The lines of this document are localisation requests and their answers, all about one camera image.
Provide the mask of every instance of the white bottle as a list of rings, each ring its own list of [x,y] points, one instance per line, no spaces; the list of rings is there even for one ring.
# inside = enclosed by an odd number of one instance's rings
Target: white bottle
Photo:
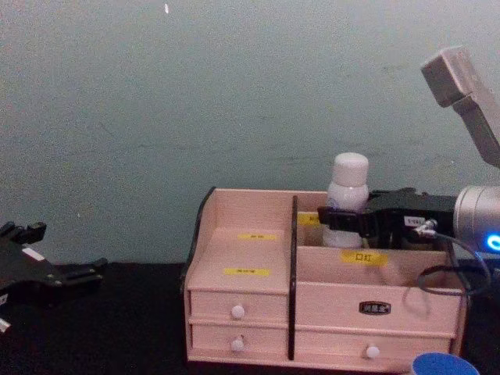
[[[328,187],[327,206],[361,212],[368,199],[368,159],[354,152],[337,155],[333,171]],[[325,225],[323,245],[330,248],[361,248],[363,242],[357,233],[330,230]]]

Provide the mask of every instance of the wooden drawer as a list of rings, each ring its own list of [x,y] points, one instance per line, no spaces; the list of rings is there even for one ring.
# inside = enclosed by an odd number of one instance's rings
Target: wooden drawer
[[[244,355],[246,352],[285,355],[287,352],[287,330],[195,324],[192,333],[195,349],[215,349],[225,355]],[[231,343],[239,337],[243,337],[244,348],[233,352]]]
[[[387,315],[361,313],[360,302],[391,304]],[[454,338],[460,297],[432,295],[417,287],[297,283],[298,326],[426,332]]]
[[[242,318],[233,316],[235,306],[241,306]],[[223,293],[193,291],[191,293],[191,317],[215,318],[218,320],[288,321],[288,297],[286,295],[254,295],[244,293]]]
[[[408,359],[411,361],[424,352],[449,350],[450,340],[433,337],[395,337],[368,334],[332,334],[329,332],[297,331],[295,351],[298,355],[323,354],[364,358],[376,362],[377,359]],[[369,359],[366,350],[373,346],[380,354]]]

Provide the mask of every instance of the blue cup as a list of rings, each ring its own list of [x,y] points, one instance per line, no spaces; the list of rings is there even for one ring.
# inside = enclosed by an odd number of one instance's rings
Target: blue cup
[[[445,353],[425,353],[413,360],[413,375],[480,375],[465,359]]]

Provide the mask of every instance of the cable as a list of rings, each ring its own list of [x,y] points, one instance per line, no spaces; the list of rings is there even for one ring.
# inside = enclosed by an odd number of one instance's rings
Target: cable
[[[472,257],[474,257],[475,260],[477,260],[479,262],[480,268],[470,267],[470,266],[458,266],[458,261],[456,260],[456,257],[455,257],[455,250],[453,249],[453,246],[452,246],[452,248],[450,249],[450,252],[453,252],[453,256],[451,256],[453,266],[451,266],[451,267],[435,266],[435,267],[425,269],[417,277],[417,283],[418,283],[418,286],[420,289],[422,289],[423,291],[426,291],[427,293],[431,293],[433,295],[454,295],[455,296],[455,295],[478,295],[478,294],[484,293],[491,286],[490,270],[488,269],[488,265],[484,261],[483,257],[478,252],[475,252],[473,249],[471,249],[470,246],[467,245],[465,242],[457,240],[456,238],[453,238],[453,237],[446,236],[444,234],[440,234],[440,233],[436,232],[435,230],[426,230],[426,235],[428,237],[440,238],[442,240],[450,241],[454,244],[457,244],[458,246],[463,248],[466,252],[471,254]],[[478,287],[476,289],[470,289],[466,286],[466,284],[464,284],[465,293],[452,292],[452,291],[437,291],[437,290],[434,290],[432,288],[425,286],[425,278],[433,273],[440,272],[440,271],[461,273],[464,270],[483,274],[484,278],[485,278],[484,285],[482,287]]]

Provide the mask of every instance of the blue led light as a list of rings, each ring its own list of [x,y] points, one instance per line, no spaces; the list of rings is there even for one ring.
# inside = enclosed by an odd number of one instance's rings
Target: blue led light
[[[486,240],[487,245],[490,249],[495,250],[496,252],[500,252],[500,236],[497,234],[490,234],[487,236]]]

